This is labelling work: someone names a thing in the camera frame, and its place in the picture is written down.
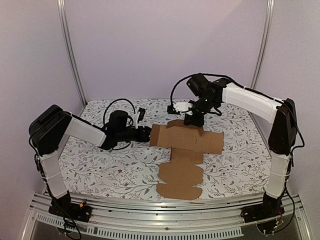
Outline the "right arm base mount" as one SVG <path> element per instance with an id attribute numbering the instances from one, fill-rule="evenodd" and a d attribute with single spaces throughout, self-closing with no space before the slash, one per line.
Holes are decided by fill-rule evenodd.
<path id="1" fill-rule="evenodd" d="M 282 197 L 281 195 L 278 198 L 273 198 L 265 192 L 262 203 L 243 207 L 240 216 L 245 223 L 250 223 L 282 215 L 285 213 L 282 206 Z"/>

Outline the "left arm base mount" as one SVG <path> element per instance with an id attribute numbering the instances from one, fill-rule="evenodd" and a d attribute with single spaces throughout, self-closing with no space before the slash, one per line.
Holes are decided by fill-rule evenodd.
<path id="1" fill-rule="evenodd" d="M 71 196 L 66 194 L 61 198 L 53 197 L 48 212 L 60 217 L 67 218 L 70 216 L 75 221 L 88 223 L 91 218 L 92 207 L 87 205 L 87 199 L 83 199 L 80 203 L 73 203 L 71 202 Z"/>

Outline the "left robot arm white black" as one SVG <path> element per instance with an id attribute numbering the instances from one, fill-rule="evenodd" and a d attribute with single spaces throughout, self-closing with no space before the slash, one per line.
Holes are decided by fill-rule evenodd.
<path id="1" fill-rule="evenodd" d="M 144 109 L 134 117 L 116 110 L 108 122 L 99 127 L 53 104 L 30 124 L 29 145 L 35 152 L 37 169 L 47 186 L 52 206 L 63 217 L 70 217 L 75 211 L 59 165 L 59 148 L 65 138 L 82 140 L 105 151 L 122 142 L 147 143 L 152 129 L 139 125 L 144 114 Z"/>

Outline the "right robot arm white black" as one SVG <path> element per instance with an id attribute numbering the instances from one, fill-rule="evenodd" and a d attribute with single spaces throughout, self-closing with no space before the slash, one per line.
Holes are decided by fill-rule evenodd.
<path id="1" fill-rule="evenodd" d="M 268 146 L 271 153 L 269 183 L 259 206 L 262 218 L 269 218 L 278 210 L 278 201 L 286 188 L 290 174 L 293 150 L 298 131 L 295 102 L 287 98 L 280 100 L 236 83 L 233 79 L 219 75 L 209 81 L 208 74 L 197 73 L 188 77 L 186 85 L 198 98 L 189 101 L 182 109 L 184 124 L 202 127 L 204 116 L 215 109 L 215 115 L 223 103 L 231 104 L 255 114 L 271 125 Z"/>

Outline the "brown cardboard box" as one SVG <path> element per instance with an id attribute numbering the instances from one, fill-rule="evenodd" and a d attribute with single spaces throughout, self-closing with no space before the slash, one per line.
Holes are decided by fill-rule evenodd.
<path id="1" fill-rule="evenodd" d="M 168 162 L 158 167 L 156 191 L 164 198 L 196 200 L 203 190 L 197 185 L 203 182 L 205 154 L 222 154 L 224 134 L 206 131 L 202 127 L 184 125 L 184 121 L 171 120 L 166 125 L 153 124 L 150 133 L 151 147 L 170 150 Z"/>

